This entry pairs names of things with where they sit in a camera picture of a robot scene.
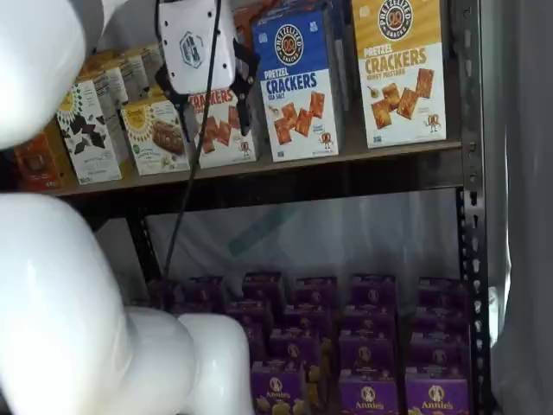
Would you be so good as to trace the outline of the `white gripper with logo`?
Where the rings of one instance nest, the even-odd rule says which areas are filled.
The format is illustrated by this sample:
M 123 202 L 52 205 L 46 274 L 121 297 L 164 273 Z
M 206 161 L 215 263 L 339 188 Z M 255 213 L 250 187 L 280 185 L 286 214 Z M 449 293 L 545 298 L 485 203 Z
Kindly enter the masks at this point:
M 246 136 L 251 128 L 247 97 L 254 85 L 260 56 L 238 42 L 231 5 L 227 1 L 162 1 L 158 22 L 165 64 L 155 80 L 173 104 L 190 143 L 185 111 L 188 96 L 207 89 L 228 88 L 237 96 L 239 129 Z M 236 60 L 247 66 L 244 76 Z

